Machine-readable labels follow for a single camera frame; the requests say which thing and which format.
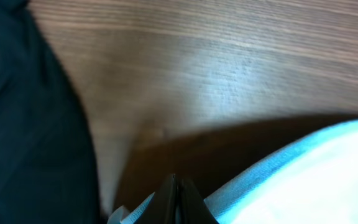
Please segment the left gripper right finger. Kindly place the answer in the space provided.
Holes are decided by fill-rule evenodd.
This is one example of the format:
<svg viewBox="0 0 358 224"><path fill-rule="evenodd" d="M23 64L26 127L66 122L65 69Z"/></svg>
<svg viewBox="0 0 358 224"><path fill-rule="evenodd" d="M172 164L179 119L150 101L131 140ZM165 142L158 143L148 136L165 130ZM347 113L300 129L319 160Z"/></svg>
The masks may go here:
<svg viewBox="0 0 358 224"><path fill-rule="evenodd" d="M180 182L180 223L218 224L190 179Z"/></svg>

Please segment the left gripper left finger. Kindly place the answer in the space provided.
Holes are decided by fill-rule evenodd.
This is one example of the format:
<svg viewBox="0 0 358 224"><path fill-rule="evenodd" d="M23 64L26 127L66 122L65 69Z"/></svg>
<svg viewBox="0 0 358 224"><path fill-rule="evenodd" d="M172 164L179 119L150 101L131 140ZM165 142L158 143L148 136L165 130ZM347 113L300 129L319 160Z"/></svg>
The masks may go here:
<svg viewBox="0 0 358 224"><path fill-rule="evenodd" d="M154 193L142 215L135 224L174 224L177 208L178 183L170 174Z"/></svg>

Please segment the light blue t-shirt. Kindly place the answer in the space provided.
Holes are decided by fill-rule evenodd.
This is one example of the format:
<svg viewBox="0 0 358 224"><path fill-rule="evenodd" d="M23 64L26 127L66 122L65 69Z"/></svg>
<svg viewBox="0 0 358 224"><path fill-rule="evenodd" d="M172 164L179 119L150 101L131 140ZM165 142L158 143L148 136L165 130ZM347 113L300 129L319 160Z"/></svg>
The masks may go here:
<svg viewBox="0 0 358 224"><path fill-rule="evenodd" d="M154 193L133 212L119 207L109 223L135 223ZM218 223L358 223L358 120L281 148L203 200Z"/></svg>

